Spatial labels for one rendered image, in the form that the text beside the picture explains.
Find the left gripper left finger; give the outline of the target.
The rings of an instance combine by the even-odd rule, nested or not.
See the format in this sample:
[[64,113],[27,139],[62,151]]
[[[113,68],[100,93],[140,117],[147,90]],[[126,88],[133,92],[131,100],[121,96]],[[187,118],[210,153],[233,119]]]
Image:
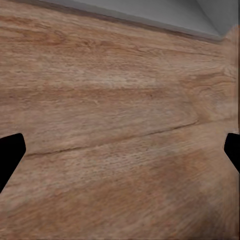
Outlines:
[[22,133],[0,138],[0,193],[26,152]]

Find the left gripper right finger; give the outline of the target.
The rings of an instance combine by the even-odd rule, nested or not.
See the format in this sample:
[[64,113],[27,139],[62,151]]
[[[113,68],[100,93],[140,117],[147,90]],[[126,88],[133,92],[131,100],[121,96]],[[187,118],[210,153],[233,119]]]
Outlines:
[[224,151],[240,173],[240,135],[229,133],[227,135]]

